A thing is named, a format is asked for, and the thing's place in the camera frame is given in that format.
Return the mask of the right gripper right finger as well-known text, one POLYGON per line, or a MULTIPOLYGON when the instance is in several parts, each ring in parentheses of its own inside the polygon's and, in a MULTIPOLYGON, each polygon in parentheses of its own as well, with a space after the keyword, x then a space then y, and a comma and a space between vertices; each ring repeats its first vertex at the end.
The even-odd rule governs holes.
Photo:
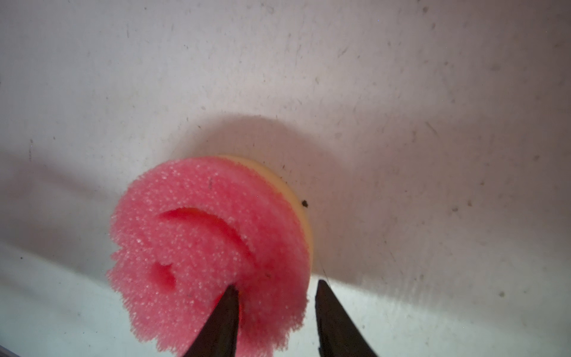
POLYGON ((325 280, 318 281, 315 315, 323 357, 377 357, 325 280))

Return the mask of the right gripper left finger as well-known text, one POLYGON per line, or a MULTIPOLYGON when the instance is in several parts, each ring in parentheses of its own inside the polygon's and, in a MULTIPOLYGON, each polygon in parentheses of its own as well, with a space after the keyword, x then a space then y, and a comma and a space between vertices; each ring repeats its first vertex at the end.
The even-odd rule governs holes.
POLYGON ((229 285, 183 357, 235 357, 239 317, 239 291, 229 285))

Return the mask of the yellow pink smiley sponge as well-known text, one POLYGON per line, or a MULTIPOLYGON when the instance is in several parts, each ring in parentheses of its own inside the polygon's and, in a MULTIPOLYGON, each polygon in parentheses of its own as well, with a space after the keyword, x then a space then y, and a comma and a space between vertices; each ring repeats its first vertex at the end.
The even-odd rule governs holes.
POLYGON ((173 160, 119 199, 107 276, 132 332, 182 356, 230 285, 238 356, 273 356, 303 325, 312 234, 303 203, 272 171, 230 156, 173 160))

